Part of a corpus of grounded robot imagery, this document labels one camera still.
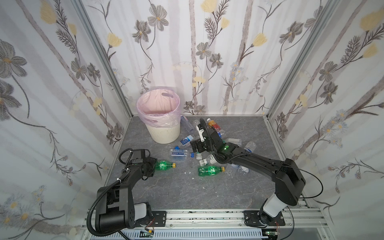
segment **wall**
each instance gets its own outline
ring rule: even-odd
[[[383,7],[342,1],[270,118],[338,240],[384,233]]]
[[[326,1],[83,3],[134,113],[167,86],[185,114],[265,114]]]
[[[80,239],[128,118],[70,1],[2,1],[0,39],[0,235]]]

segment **light blue slotted cable duct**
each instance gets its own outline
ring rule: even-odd
[[[154,231],[153,237],[140,237],[142,230],[122,230],[122,232],[131,240],[139,239],[161,239],[161,240],[215,240],[215,239],[258,239],[268,238],[262,236],[260,228],[255,229],[159,229]],[[91,236],[90,240],[124,240],[119,233],[114,233],[106,237]]]

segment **green plastic bottle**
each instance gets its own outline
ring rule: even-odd
[[[165,170],[168,170],[170,168],[175,168],[175,167],[176,167],[176,163],[171,163],[171,162],[162,160],[162,161],[156,163],[155,169],[165,171]]]
[[[218,166],[203,166],[199,167],[199,176],[213,176],[218,174],[219,172],[224,172],[224,167]]]

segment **white trash can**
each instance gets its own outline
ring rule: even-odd
[[[155,89],[144,93],[136,103],[138,115],[152,139],[161,144],[180,135],[180,98],[172,90]]]

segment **flower center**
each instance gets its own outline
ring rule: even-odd
[[[6,63],[11,63],[12,62],[11,59],[9,59],[9,58],[3,58],[3,61],[6,62]]]
[[[28,214],[23,214],[22,215],[22,220],[25,220],[25,219],[27,219],[28,218]]]

